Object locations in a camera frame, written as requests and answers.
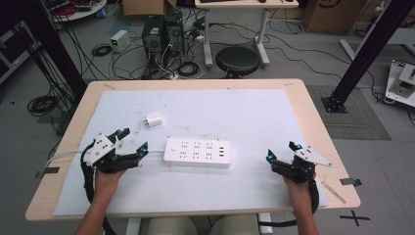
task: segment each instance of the power outlet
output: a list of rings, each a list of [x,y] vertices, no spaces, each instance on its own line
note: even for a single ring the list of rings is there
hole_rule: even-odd
[[[229,141],[168,138],[164,161],[168,165],[227,168],[230,150]]]

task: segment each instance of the black equipment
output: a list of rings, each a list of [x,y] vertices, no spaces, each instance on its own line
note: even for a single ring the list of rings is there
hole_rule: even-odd
[[[289,147],[293,151],[302,149],[301,145],[296,145],[293,141],[290,141]],[[311,211],[312,213],[315,213],[320,201],[317,185],[314,180],[315,164],[309,163],[296,155],[294,155],[294,160],[291,164],[286,164],[278,161],[277,157],[271,152],[271,150],[268,150],[268,156],[266,156],[266,160],[271,164],[272,171],[293,180],[297,184],[308,182],[308,187],[311,194]],[[258,225],[288,227],[297,225],[297,221],[291,220],[279,223],[259,222]]]
[[[172,57],[184,56],[183,40],[183,14],[180,11],[170,11],[165,17],[165,25],[170,41],[170,54]]]
[[[177,0],[177,6],[195,8],[195,0]]]
[[[129,133],[129,129],[125,128],[123,130],[117,130],[113,134],[107,136],[107,138],[113,144],[115,144],[116,140],[121,140]],[[100,169],[103,173],[115,173],[128,168],[134,168],[137,167],[140,161],[149,153],[147,142],[140,146],[140,148],[136,150],[136,153],[130,155],[117,155],[115,153],[115,148],[112,148],[105,156],[96,161],[94,164],[87,165],[87,163],[84,161],[85,154],[88,150],[92,149],[95,144],[96,140],[94,140],[92,144],[88,145],[85,148],[80,157],[80,166],[82,168],[83,177],[85,180],[83,187],[85,188],[86,196],[90,203],[94,198],[95,168]],[[105,230],[105,234],[115,235],[115,232],[111,228],[106,217],[104,217],[103,228]]]
[[[144,25],[142,38],[149,60],[148,69],[165,68],[170,50],[164,16],[149,16]]]

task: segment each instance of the cardboard box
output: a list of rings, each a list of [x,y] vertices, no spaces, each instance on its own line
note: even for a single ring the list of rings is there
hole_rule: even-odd
[[[122,8],[126,16],[165,15],[177,0],[123,0]]]
[[[309,0],[302,15],[306,32],[348,34],[367,0]]]
[[[360,22],[370,22],[374,17],[378,17],[381,14],[381,11],[376,11],[377,7],[380,7],[380,1],[367,1],[366,5],[359,16]],[[413,21],[415,19],[415,8],[409,13],[406,21]]]

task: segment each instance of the black metal pole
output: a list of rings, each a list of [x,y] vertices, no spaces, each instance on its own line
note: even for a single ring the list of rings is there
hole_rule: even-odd
[[[86,90],[86,83],[77,70],[58,33],[52,27],[40,0],[14,0],[1,4],[3,15],[20,16],[55,63],[75,94],[75,103],[79,103]]]
[[[375,25],[343,79],[330,97],[322,98],[327,112],[338,112],[364,73],[415,6],[415,0],[393,0]]]

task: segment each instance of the human arm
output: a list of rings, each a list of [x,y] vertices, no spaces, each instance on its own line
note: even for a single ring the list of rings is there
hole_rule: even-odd
[[[76,229],[76,235],[100,233],[108,205],[116,191],[119,179],[124,173],[125,170],[113,174],[105,174],[99,169],[95,171],[94,198]]]
[[[311,211],[311,194],[308,182],[296,184],[293,180],[286,177],[284,177],[284,182],[287,184],[293,204],[299,235],[319,234]]]

